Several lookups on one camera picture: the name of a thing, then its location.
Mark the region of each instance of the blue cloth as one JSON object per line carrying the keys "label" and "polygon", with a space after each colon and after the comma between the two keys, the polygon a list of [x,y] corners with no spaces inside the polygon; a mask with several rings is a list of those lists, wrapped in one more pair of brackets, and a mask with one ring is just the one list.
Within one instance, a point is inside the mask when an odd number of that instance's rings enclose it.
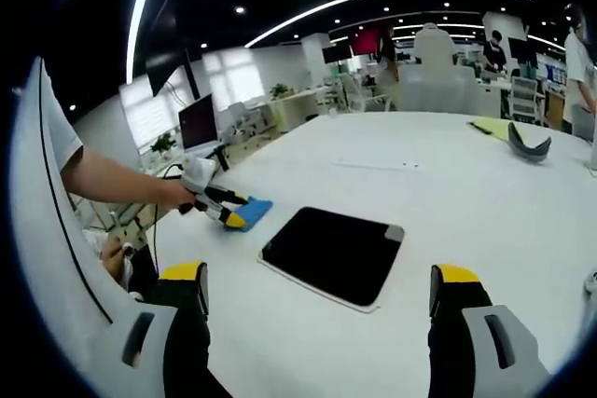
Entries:
{"label": "blue cloth", "polygon": [[273,205],[273,202],[270,200],[259,200],[253,198],[252,196],[250,196],[247,201],[247,204],[242,205],[234,211],[236,214],[241,216],[244,221],[246,221],[246,226],[242,228],[234,228],[233,230],[248,232],[255,224],[257,224],[257,222],[265,215],[265,213],[270,210],[271,206]]}

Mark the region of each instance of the hand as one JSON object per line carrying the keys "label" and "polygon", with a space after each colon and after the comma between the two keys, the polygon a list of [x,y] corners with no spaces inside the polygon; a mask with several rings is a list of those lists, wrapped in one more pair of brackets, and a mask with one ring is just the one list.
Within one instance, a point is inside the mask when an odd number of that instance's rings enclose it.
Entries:
{"label": "hand", "polygon": [[183,204],[194,204],[195,195],[178,181],[163,181],[160,184],[160,203],[169,210],[175,209]]}
{"label": "hand", "polygon": [[124,272],[124,250],[119,237],[108,237],[102,246],[101,259],[105,270],[120,283]]}

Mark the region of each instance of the black mouse pad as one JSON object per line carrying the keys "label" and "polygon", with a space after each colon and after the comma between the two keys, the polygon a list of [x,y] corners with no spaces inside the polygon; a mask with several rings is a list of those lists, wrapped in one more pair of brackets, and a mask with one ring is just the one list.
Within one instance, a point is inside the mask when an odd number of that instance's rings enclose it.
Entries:
{"label": "black mouse pad", "polygon": [[368,307],[382,290],[403,238],[399,226],[304,208],[261,257],[314,288]]}

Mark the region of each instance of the potted plant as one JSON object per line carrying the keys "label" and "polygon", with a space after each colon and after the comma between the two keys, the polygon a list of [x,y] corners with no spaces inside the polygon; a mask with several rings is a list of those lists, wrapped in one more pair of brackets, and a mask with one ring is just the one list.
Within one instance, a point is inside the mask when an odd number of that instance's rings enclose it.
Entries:
{"label": "potted plant", "polygon": [[292,90],[288,88],[286,84],[278,83],[270,90],[270,94],[274,100],[278,98],[287,97],[288,95],[292,95]]}
{"label": "potted plant", "polygon": [[174,141],[170,133],[164,132],[158,138],[158,140],[151,145],[151,150],[156,153],[160,153],[162,156],[164,155],[164,153],[166,153],[167,156],[168,151],[170,151],[170,148],[172,148],[175,144],[176,142]]}

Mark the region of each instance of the window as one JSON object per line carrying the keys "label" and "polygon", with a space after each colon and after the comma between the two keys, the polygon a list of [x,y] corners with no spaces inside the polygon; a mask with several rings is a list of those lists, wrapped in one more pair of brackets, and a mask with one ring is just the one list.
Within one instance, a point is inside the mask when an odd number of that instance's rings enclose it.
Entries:
{"label": "window", "polygon": [[203,56],[203,62],[218,110],[265,95],[251,50],[234,48],[210,53]]}
{"label": "window", "polygon": [[185,83],[179,68],[156,97],[146,75],[120,88],[124,115],[140,153],[144,153],[164,132],[178,126],[178,113],[192,103],[192,95]]}

